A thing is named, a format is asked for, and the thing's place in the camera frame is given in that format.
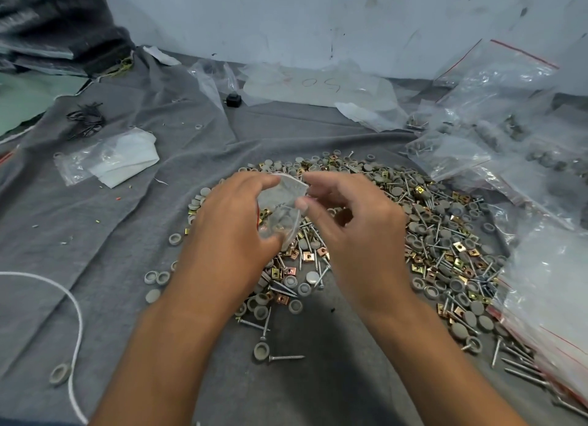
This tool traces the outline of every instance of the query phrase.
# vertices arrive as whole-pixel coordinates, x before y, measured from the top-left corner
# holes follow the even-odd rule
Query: hand
[[[412,294],[404,262],[406,215],[361,174],[308,172],[296,206],[319,228],[337,284],[363,317]],[[332,217],[326,208],[342,207]]]
[[[280,178],[237,172],[207,196],[180,254],[165,295],[229,317],[253,290],[263,267],[279,252],[280,236],[261,239],[259,193]]]

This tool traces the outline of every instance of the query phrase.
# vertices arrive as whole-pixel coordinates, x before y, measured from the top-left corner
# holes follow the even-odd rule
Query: forearm
[[[401,377],[427,426],[525,425],[412,293],[364,322]]]
[[[226,320],[197,306],[186,307],[170,293],[144,311],[91,426],[190,424]]]

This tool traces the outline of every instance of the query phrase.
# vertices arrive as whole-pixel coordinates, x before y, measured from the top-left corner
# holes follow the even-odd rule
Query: light green paper
[[[87,80],[37,71],[18,75],[0,73],[0,136],[43,113],[57,96],[75,95]]]

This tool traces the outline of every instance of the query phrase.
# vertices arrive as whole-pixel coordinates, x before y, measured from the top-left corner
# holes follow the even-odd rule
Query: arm
[[[167,289],[140,316],[91,426],[190,424],[218,336],[281,247],[280,238],[262,240],[257,232],[256,198],[278,182],[240,172],[210,193]]]
[[[377,341],[427,426],[526,423],[467,361],[409,286],[406,215],[362,175],[309,172],[296,204],[320,228],[342,293]],[[325,207],[345,207],[335,218]]]

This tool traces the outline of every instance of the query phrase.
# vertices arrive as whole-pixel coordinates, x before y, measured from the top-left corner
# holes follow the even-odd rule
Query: person's left hand
[[[261,239],[257,229],[257,197],[279,181],[275,175],[237,172],[217,185],[190,227],[162,298],[173,298],[184,310],[198,305],[199,311],[229,317],[282,246],[281,236]]]

